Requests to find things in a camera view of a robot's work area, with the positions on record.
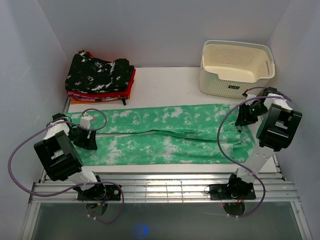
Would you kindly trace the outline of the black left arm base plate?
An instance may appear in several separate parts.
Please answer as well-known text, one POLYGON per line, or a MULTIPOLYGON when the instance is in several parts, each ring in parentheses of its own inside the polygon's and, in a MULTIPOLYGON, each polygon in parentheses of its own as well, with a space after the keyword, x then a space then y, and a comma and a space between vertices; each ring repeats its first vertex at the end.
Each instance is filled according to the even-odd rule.
POLYGON ((111 184, 104 185, 105 191, 101 196, 98 197, 89 197, 88 195, 83 194, 82 192, 77 193, 76 199, 78 201, 120 201, 121 200, 121 192, 120 189, 111 184))

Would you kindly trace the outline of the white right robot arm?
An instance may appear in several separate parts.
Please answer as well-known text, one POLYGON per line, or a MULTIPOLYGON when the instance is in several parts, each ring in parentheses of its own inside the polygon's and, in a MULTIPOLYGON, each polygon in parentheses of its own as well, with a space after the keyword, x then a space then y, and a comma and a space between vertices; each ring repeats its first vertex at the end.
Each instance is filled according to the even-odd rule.
POLYGON ((303 116, 288 105, 289 97, 276 88, 261 87, 257 95, 249 91, 246 89, 242 94, 247 102, 239 107, 235 125, 252 125, 259 116, 263 120, 256 133, 257 145, 226 185, 226 194, 232 199, 244 199, 254 191, 255 176, 272 156, 292 143, 303 116))

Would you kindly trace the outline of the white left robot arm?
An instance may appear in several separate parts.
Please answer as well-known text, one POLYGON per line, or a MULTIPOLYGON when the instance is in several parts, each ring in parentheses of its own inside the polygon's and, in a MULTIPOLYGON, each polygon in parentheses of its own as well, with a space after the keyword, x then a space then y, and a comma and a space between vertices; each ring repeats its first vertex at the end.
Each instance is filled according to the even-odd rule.
POLYGON ((89 130, 95 117, 84 113, 79 126, 70 124, 71 118, 57 113, 46 126, 43 140, 34 144, 34 150, 52 181, 71 181, 73 189, 90 200, 104 200, 107 190, 100 177, 84 167, 76 147, 97 150, 96 131, 89 130))

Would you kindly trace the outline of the green tie-dye trousers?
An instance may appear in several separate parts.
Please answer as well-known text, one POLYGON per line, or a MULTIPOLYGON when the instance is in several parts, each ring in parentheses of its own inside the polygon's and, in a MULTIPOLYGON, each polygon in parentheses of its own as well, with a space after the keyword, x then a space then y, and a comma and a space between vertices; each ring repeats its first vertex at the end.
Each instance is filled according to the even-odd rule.
POLYGON ((85 166, 244 163, 255 147, 235 126, 232 104, 90 111, 97 150, 78 147, 85 166))

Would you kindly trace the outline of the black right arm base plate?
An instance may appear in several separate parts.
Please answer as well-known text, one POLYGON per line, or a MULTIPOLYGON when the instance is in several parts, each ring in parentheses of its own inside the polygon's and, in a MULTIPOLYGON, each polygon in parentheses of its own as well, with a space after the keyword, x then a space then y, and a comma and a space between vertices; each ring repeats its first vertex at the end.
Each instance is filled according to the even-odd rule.
POLYGON ((209 185, 211 200, 255 200, 256 194, 252 184, 245 187, 231 186, 230 184, 209 185))

